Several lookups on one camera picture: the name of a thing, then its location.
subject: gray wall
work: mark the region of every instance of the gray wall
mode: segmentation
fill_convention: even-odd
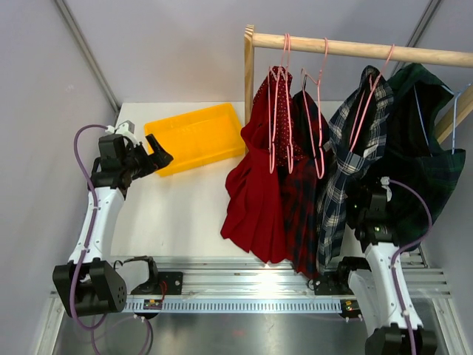
[[[471,0],[444,0],[419,47],[473,52],[473,2]],[[473,81],[472,69],[429,67],[452,89],[462,89]],[[424,243],[429,261],[446,272],[452,286],[460,321],[473,349],[473,115],[457,130],[456,147],[466,149],[466,165],[457,188],[432,234]],[[444,143],[450,149],[451,138]]]
[[[429,2],[67,1],[122,102],[242,101],[246,24],[255,24],[261,33],[402,46]],[[280,58],[280,51],[256,49],[255,85]],[[292,54],[294,93],[300,90],[301,67],[316,77],[322,59],[320,54]],[[382,61],[330,56],[322,100],[344,100],[367,64],[381,66]]]
[[[22,355],[84,216],[75,131],[113,114],[51,0],[3,1],[0,27],[0,353]],[[88,166],[97,136],[81,141]]]

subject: blue plaid shirt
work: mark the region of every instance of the blue plaid shirt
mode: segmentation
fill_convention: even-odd
[[[369,166],[381,158],[386,146],[386,118],[392,108],[392,90],[383,77],[380,78],[371,97],[365,115],[361,134],[353,152],[350,151],[350,133],[353,121],[364,91],[364,108],[370,93],[369,79],[374,82],[379,71],[371,66],[361,74],[359,88],[338,108],[330,119],[330,147],[333,161],[327,162],[327,182],[317,193],[316,211],[319,222],[317,235],[317,269],[323,273],[332,257],[340,255],[341,241],[345,231],[347,183],[353,178],[361,178]]]

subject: red dress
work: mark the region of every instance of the red dress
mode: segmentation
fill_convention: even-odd
[[[269,169],[269,124],[268,110],[274,119],[276,76],[279,67],[273,67],[253,100],[250,122],[241,135],[248,148],[248,154],[232,170],[225,183],[230,195],[227,217],[221,234],[230,238],[245,251],[252,251],[263,262],[279,263],[286,258],[286,242],[279,179],[276,169]],[[289,144],[289,123],[285,69],[281,68],[276,107],[276,165],[287,168]],[[287,74],[289,88],[292,76]],[[302,150],[293,142],[294,160],[302,158]]]

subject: cable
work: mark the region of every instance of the cable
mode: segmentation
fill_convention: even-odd
[[[98,337],[96,337],[94,335],[94,340],[97,342],[97,340],[99,339],[102,339],[103,337],[105,337],[107,335],[107,333],[109,333],[111,330],[115,329],[116,327],[118,327],[119,325],[121,325],[122,323],[125,323],[125,322],[128,322],[130,320],[134,320],[135,318],[133,316],[130,316],[130,317],[126,317],[126,318],[123,318],[123,319],[120,319],[118,320],[117,322],[115,322],[114,324],[112,324],[111,326],[109,326],[101,335],[99,335]],[[74,327],[74,331],[75,331],[75,335],[76,337],[78,338],[78,341],[80,343],[83,343],[83,344],[92,344],[92,341],[91,340],[83,340],[80,338],[80,335],[77,333],[78,331],[78,328]],[[145,355],[149,355],[151,353],[151,349],[152,349],[152,346],[153,346],[153,343],[154,343],[154,332],[153,332],[153,328],[152,328],[152,331],[151,331],[151,334],[150,334],[150,338],[151,340],[149,341],[149,346],[148,346],[148,350],[145,352]]]
[[[307,283],[305,284],[307,288],[309,288],[311,291],[315,291],[315,286],[314,286],[314,281],[313,279],[307,280]]]
[[[406,303],[404,302],[404,299],[402,298],[402,292],[401,292],[401,287],[399,286],[399,280],[398,280],[398,275],[396,274],[396,269],[395,269],[395,261],[401,255],[401,253],[404,253],[407,249],[412,248],[413,246],[419,245],[424,239],[426,239],[427,235],[429,235],[431,229],[432,229],[432,216],[429,211],[429,207],[426,204],[426,201],[423,200],[423,198],[414,190],[408,187],[407,185],[400,183],[399,181],[396,180],[391,180],[389,179],[391,183],[394,183],[395,185],[399,185],[401,187],[404,187],[406,190],[411,192],[414,196],[416,196],[417,199],[422,203],[423,208],[426,210],[427,218],[429,220],[429,228],[427,229],[426,233],[418,238],[417,240],[414,240],[413,242],[403,246],[402,248],[399,248],[392,256],[391,259],[391,273],[392,273],[392,279],[394,281],[394,287],[396,290],[396,294],[398,295],[399,303],[401,304],[402,312],[404,315],[404,319],[406,320],[407,324],[407,332],[409,333],[409,341],[411,344],[411,355],[417,355],[417,349],[415,348],[415,338],[414,338],[414,331],[412,330],[412,324],[409,319],[409,313],[407,312],[406,308]]]
[[[79,271],[81,270],[82,263],[84,262],[84,258],[85,258],[86,253],[87,253],[87,248],[89,247],[89,242],[90,242],[90,238],[92,236],[92,231],[94,229],[95,218],[97,217],[97,210],[98,210],[98,199],[97,199],[97,193],[95,192],[94,184],[92,183],[92,180],[90,180],[89,174],[87,173],[87,170],[86,170],[84,164],[82,163],[82,160],[81,160],[81,157],[80,157],[79,151],[78,151],[79,136],[81,135],[81,133],[83,131],[85,131],[86,129],[89,129],[89,128],[106,129],[107,127],[103,126],[101,124],[88,124],[88,125],[82,127],[81,129],[79,129],[77,131],[77,133],[75,134],[75,137],[74,137],[74,156],[75,156],[75,159],[77,160],[77,164],[79,165],[79,168],[81,168],[82,174],[86,178],[87,186],[89,187],[89,190],[92,193],[92,199],[94,201],[94,206],[93,206],[92,216],[90,218],[89,229],[87,230],[86,239],[84,241],[84,248],[81,251],[81,255],[79,257],[77,265],[75,266],[74,274],[72,276],[71,292],[69,294],[69,306],[71,308],[71,316],[74,319],[74,321],[76,321],[82,329],[84,329],[86,331],[93,331],[94,329],[97,329],[98,327],[101,326],[101,324],[105,320],[106,315],[104,314],[102,316],[101,320],[99,320],[97,324],[92,325],[92,326],[87,326],[87,325],[84,325],[79,320],[79,318],[77,316],[77,312],[75,310],[75,289],[77,287],[77,282],[78,282],[78,279],[79,279]]]
[[[164,297],[166,297],[166,292],[168,291],[168,284],[166,283],[166,281],[161,281],[160,288],[161,288],[161,293],[163,294],[163,297],[161,298],[161,304],[163,304]]]
[[[150,350],[151,350],[151,347],[152,347],[152,342],[154,341],[154,335],[153,335],[153,328],[151,327],[151,324],[150,322],[145,318],[145,317],[141,317],[142,321],[144,321],[144,323],[146,324],[146,338],[145,338],[145,343],[143,344],[143,347],[140,349],[140,352],[138,353],[138,355],[144,355],[145,352],[146,352],[146,355],[149,354]],[[90,342],[92,343],[92,347],[94,349],[94,352],[95,352],[95,355],[101,355],[100,351],[98,350],[97,348],[97,343],[96,343],[96,338],[94,336],[94,330],[90,331]]]
[[[151,327],[151,324],[149,323],[149,321],[148,321],[148,324],[149,324],[149,335],[150,335],[150,339],[149,339],[148,350],[145,352],[145,355],[149,355],[149,354],[151,353],[151,349],[153,348],[153,343],[154,343],[153,327]]]
[[[418,97],[418,95],[417,95],[417,89],[415,88],[415,85],[414,85],[414,95],[415,95],[415,103],[417,104],[417,111],[418,111],[418,113],[419,113],[419,120],[421,121],[423,137],[424,137],[425,140],[426,140],[427,147],[429,147],[429,139],[427,138],[426,129],[425,129],[425,127],[423,126],[421,105],[419,104],[419,97]]]
[[[129,151],[132,151],[133,150],[133,147],[135,146],[132,142],[132,140],[128,137],[126,137],[125,135],[123,136],[123,138],[125,139],[125,141],[128,142],[128,144],[126,145],[126,148],[129,150]]]
[[[120,264],[120,266],[123,266],[123,263],[121,260],[116,260],[113,262],[113,269],[116,270],[117,269],[117,263]]]
[[[323,317],[323,316],[320,317],[318,315],[314,316],[312,314],[303,314],[303,315],[306,316],[307,318],[311,318],[312,320],[321,320],[323,322],[344,322],[344,323],[364,322],[364,318],[362,317],[361,314],[357,318],[348,318],[348,317],[343,318],[340,315],[340,313],[332,313],[332,314],[329,314],[328,317]]]

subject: metal floor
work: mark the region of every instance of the metal floor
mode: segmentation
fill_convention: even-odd
[[[436,355],[448,355],[435,310],[428,300],[415,307],[427,330],[438,334]],[[130,314],[111,314],[96,332],[102,355],[138,354],[146,326]],[[364,355],[364,323],[346,323],[335,314],[160,314],[151,320],[151,355]],[[95,354],[87,332],[65,316],[54,354]]]

